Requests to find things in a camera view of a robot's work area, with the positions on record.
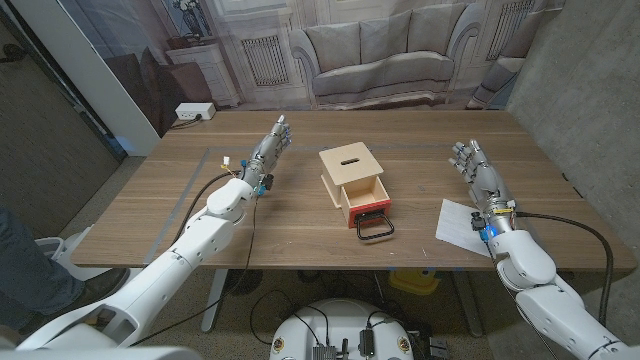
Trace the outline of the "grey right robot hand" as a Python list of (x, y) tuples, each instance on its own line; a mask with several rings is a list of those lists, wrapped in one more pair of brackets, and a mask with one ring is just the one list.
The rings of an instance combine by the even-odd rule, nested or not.
[(513, 231), (515, 198), (478, 142), (457, 142), (452, 151), (454, 157), (449, 163), (468, 184), (470, 198), (486, 224), (495, 229), (496, 235)]

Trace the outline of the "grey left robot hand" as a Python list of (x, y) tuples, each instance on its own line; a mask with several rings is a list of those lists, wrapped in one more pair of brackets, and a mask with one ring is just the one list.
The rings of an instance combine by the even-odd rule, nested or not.
[(281, 115), (271, 131), (255, 146), (241, 179), (256, 189), (260, 181), (276, 167), (280, 155), (290, 143), (290, 126), (286, 117)]

